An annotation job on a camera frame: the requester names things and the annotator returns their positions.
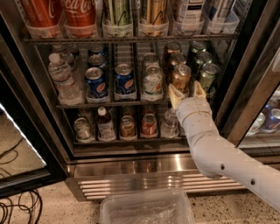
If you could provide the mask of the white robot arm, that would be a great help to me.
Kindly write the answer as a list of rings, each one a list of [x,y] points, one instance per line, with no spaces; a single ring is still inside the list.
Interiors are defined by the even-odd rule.
[[[194,82],[189,97],[173,85],[168,89],[199,172],[210,179],[232,179],[280,211],[280,171],[255,160],[220,135],[202,86]]]

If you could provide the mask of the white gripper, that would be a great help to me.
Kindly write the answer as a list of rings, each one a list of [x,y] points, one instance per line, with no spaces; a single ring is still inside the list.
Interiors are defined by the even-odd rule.
[[[185,98],[185,95],[172,84],[168,89],[171,105],[174,110],[177,110],[176,114],[182,127],[186,129],[198,126],[202,129],[210,129],[214,125],[210,105],[207,100],[202,99],[206,98],[207,94],[197,80],[193,83],[194,97]]]

